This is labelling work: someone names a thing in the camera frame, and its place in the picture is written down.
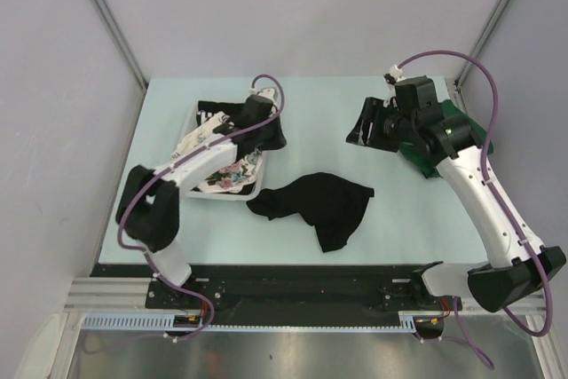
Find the plain black t-shirt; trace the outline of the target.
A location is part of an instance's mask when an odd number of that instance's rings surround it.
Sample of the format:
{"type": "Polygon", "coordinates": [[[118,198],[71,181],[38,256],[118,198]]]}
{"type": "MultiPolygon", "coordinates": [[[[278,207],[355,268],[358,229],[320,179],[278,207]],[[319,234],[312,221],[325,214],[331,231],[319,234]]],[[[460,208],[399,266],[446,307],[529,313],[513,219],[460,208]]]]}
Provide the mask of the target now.
{"type": "Polygon", "coordinates": [[[347,245],[374,197],[371,187],[316,172],[278,189],[265,188],[246,204],[254,214],[269,220],[300,216],[315,229],[321,251],[328,253],[347,245]]]}

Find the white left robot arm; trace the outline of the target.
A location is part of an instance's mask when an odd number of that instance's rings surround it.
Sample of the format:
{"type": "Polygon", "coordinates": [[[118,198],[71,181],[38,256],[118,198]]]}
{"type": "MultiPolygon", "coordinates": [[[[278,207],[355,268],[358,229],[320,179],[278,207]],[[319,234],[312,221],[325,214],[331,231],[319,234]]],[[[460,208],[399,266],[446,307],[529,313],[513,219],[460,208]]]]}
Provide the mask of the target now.
{"type": "Polygon", "coordinates": [[[282,101],[276,89],[253,91],[242,109],[221,122],[205,139],[180,158],[148,169],[132,168],[126,179],[115,221],[117,240],[136,244],[129,249],[148,256],[148,262],[168,284],[164,295],[176,307],[190,305],[196,297],[191,266],[178,248],[180,198],[213,173],[256,150],[279,150],[286,145],[280,126],[282,101]]]}

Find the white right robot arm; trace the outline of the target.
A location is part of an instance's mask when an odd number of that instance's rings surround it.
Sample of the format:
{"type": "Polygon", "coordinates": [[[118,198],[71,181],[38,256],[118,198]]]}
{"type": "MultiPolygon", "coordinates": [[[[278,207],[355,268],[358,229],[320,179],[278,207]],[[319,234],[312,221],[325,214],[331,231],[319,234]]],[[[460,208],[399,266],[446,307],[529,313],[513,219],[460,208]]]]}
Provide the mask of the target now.
{"type": "Polygon", "coordinates": [[[487,160],[483,138],[465,114],[447,115],[427,76],[403,79],[388,99],[367,97],[346,138],[356,146],[396,153],[410,147],[454,190],[483,242],[484,264],[430,264],[409,287],[411,302],[429,309],[441,296],[472,297],[488,312],[543,289],[565,266],[526,225],[487,160]]]}

